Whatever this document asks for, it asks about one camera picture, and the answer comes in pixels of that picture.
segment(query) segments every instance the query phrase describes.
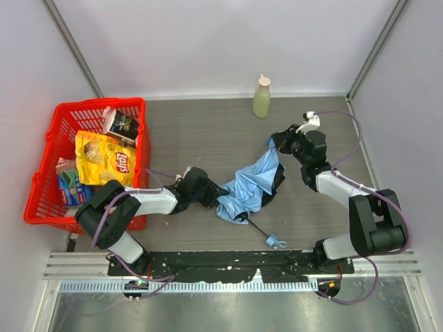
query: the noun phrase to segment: lay's logo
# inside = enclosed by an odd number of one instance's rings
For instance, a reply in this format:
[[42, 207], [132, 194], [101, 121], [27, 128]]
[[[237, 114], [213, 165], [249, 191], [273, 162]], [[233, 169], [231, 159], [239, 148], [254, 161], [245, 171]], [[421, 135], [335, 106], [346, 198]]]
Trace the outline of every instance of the lay's logo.
[[112, 168], [120, 173], [129, 173], [128, 156], [122, 152], [116, 152], [112, 156]]

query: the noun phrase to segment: metal frame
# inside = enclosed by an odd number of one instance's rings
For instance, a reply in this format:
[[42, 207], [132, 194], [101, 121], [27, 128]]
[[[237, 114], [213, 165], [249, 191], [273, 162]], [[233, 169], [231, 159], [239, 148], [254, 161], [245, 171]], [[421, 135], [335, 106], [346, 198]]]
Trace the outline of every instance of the metal frame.
[[368, 71], [371, 69], [372, 65], [377, 59], [381, 49], [388, 41], [389, 36], [393, 32], [394, 27], [397, 25], [397, 22], [400, 20], [400, 17], [405, 12], [409, 3], [410, 0], [397, 0], [397, 3], [392, 9], [392, 12], [390, 13], [388, 19], [385, 22], [385, 25], [383, 26], [379, 36], [377, 37], [377, 40], [374, 46], [372, 47], [372, 50], [369, 52], [368, 57], [363, 63], [363, 66], [361, 67], [359, 74], [357, 75], [353, 85], [351, 86], [351, 89], [347, 95], [347, 99], [349, 101], [352, 101], [354, 99], [354, 96], [356, 92], [359, 90], [362, 81], [365, 79], [366, 75], [368, 74]]
[[[43, 276], [46, 285], [34, 332], [47, 331], [51, 317], [56, 309], [58, 293], [121, 293], [127, 280], [133, 277], [110, 277], [107, 275], [109, 262], [105, 252], [53, 252], [51, 253]], [[371, 257], [379, 268], [380, 277], [404, 277], [411, 301], [416, 310], [417, 320], [423, 331], [430, 329], [433, 320], [426, 306], [421, 288], [418, 286], [422, 276], [417, 259], [412, 250], [401, 255]], [[372, 265], [365, 259], [354, 259], [355, 273], [344, 278], [373, 277]], [[207, 284], [171, 283], [165, 293], [225, 293], [225, 292], [303, 292], [317, 291], [317, 278], [333, 278], [338, 275], [307, 275], [308, 282], [264, 284], [260, 271], [257, 270], [249, 283]], [[151, 283], [152, 289], [159, 287]]]
[[[51, 19], [54, 21], [57, 29], [63, 37], [66, 45], [71, 51], [74, 59], [78, 63], [91, 88], [97, 97], [104, 97], [92, 70], [85, 60], [80, 47], [75, 42], [65, 21], [63, 20], [54, 0], [42, 0], [45, 8], [48, 10]], [[384, 24], [377, 40], [367, 56], [359, 74], [357, 75], [349, 93], [347, 94], [347, 103], [351, 113], [355, 115], [353, 99], [359, 87], [364, 81], [368, 71], [375, 63], [381, 49], [388, 41], [395, 25], [403, 15], [410, 0], [397, 0], [392, 12]], [[372, 184], [379, 187], [377, 177], [374, 174], [368, 151], [365, 143], [362, 142], [363, 155], [368, 166]], [[46, 267], [42, 288], [44, 289], [42, 300], [34, 324], [33, 331], [47, 331], [53, 312], [56, 309], [56, 299], [58, 293], [76, 293], [76, 292], [97, 292], [106, 291], [121, 292], [127, 279], [131, 277], [109, 277], [107, 276], [108, 261], [104, 253], [79, 253], [79, 252], [55, 252], [52, 253]], [[402, 255], [397, 256], [377, 256], [373, 257], [379, 268], [381, 277], [403, 277], [408, 289], [410, 300], [413, 304], [420, 329], [423, 331], [436, 331], [435, 321], [432, 318], [426, 298], [421, 287], [422, 274], [419, 265], [412, 250], [408, 250]], [[344, 275], [344, 278], [352, 277], [371, 277], [374, 276], [372, 265], [364, 259], [355, 259], [354, 267], [356, 272], [353, 275]], [[316, 278], [319, 277], [337, 277], [336, 275], [309, 275], [307, 283], [286, 283], [280, 285], [269, 285], [264, 287], [260, 272], [251, 283], [238, 284], [236, 286], [220, 286], [221, 284], [197, 283], [181, 286], [170, 286], [165, 291], [169, 293], [189, 293], [189, 292], [217, 292], [217, 291], [313, 291], [318, 287]]]
[[105, 95], [103, 94], [102, 89], [98, 85], [98, 82], [94, 77], [92, 70], [89, 68], [88, 63], [85, 60], [82, 51], [80, 50], [80, 47], [75, 42], [74, 37], [69, 31], [69, 28], [66, 25], [65, 21], [63, 20], [63, 17], [60, 14], [60, 11], [58, 10], [54, 1], [42, 0], [42, 3], [44, 4], [44, 7], [48, 11], [49, 16], [53, 20], [55, 26], [57, 27], [59, 33], [61, 34], [69, 50], [71, 51], [74, 60], [78, 63], [78, 66], [80, 67], [80, 70], [82, 71], [84, 77], [91, 85], [91, 88], [93, 89], [94, 93], [97, 95], [98, 98], [103, 98]]
[[[80, 70], [83, 72], [85, 78], [87, 79], [88, 83], [91, 85], [91, 88], [93, 89], [94, 93], [99, 98], [103, 98], [105, 95], [100, 88], [100, 85], [98, 84], [96, 78], [94, 77], [94, 74], [92, 70], [89, 68], [89, 65], [87, 61], [84, 58], [84, 55], [82, 54], [82, 51], [80, 50], [80, 47], [78, 46], [77, 42], [74, 40], [71, 31], [69, 30], [66, 22], [63, 20], [62, 15], [60, 14], [57, 6], [55, 5], [54, 0], [42, 0], [42, 3], [44, 4], [45, 8], [48, 11], [48, 14], [51, 16], [51, 19], [54, 21], [57, 29], [59, 30], [63, 40], [65, 41], [66, 45], [68, 46], [69, 50], [71, 51], [72, 56], [78, 63]], [[376, 60], [378, 54], [380, 53], [381, 49], [387, 42], [390, 34], [392, 33], [395, 25], [399, 21], [400, 17], [403, 15], [406, 7], [410, 3], [410, 0], [397, 0], [394, 8], [392, 9], [388, 19], [386, 20], [383, 28], [381, 29], [381, 32], [379, 36], [377, 37], [377, 40], [372, 47], [369, 55], [366, 57], [363, 66], [361, 67], [361, 70], [359, 74], [357, 75], [353, 85], [351, 86], [351, 89], [349, 93], [346, 95], [346, 98], [348, 100], [353, 100], [357, 90], [359, 89], [362, 81], [364, 80], [366, 74], [370, 70], [371, 66], [374, 64], [374, 61]], [[309, 97], [309, 96], [336, 96], [336, 95], [342, 95], [341, 93], [323, 93], [323, 94], [317, 94], [317, 93], [311, 93], [311, 94], [304, 94], [304, 93], [296, 93], [296, 94], [280, 94], [275, 95], [274, 97]], [[241, 95], [241, 96], [233, 96], [233, 95], [225, 95], [225, 96], [182, 96], [181, 99], [218, 99], [218, 98], [249, 98], [249, 95]]]

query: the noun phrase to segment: black mounting plate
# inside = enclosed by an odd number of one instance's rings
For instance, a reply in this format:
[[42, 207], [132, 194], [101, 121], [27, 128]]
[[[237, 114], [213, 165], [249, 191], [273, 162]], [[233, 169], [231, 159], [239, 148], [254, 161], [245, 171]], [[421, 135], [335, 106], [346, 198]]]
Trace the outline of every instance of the black mounting plate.
[[[175, 274], [175, 282], [249, 282], [259, 268], [264, 283], [304, 282], [305, 275], [336, 274], [337, 261], [314, 264], [314, 254], [301, 250], [150, 252], [152, 277]], [[343, 274], [354, 273], [347, 259]], [[109, 265], [109, 276], [130, 275], [120, 264]]]

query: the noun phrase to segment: white bottle cap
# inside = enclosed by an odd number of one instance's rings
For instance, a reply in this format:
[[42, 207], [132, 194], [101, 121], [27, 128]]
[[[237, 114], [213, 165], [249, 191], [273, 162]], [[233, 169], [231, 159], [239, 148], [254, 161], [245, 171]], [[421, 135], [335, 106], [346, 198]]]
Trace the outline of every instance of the white bottle cap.
[[263, 74], [260, 74], [260, 79], [258, 80], [258, 84], [261, 86], [268, 86], [271, 83], [271, 79], [263, 76]]

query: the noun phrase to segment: white wall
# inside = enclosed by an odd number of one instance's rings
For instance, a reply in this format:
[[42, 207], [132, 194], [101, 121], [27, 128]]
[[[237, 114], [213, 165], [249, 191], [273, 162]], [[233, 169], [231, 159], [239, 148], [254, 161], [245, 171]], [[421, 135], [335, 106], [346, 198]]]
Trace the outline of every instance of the white wall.
[[346, 94], [395, 0], [56, 0], [105, 95]]
[[40, 1], [2, 3], [0, 31], [0, 322], [29, 332], [49, 252], [64, 240], [23, 222], [30, 179], [54, 107], [93, 94]]
[[412, 221], [443, 328], [442, 17], [443, 1], [411, 1], [355, 104], [376, 176]]

